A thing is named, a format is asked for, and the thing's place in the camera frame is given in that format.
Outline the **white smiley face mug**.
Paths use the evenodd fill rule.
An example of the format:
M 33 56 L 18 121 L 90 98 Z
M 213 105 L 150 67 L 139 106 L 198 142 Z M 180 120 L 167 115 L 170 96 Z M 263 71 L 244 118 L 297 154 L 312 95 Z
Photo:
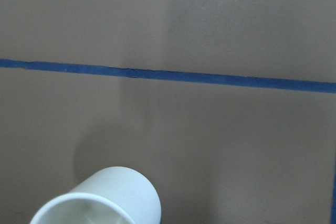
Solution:
M 160 223 L 152 183 L 127 167 L 108 167 L 44 204 L 32 223 Z

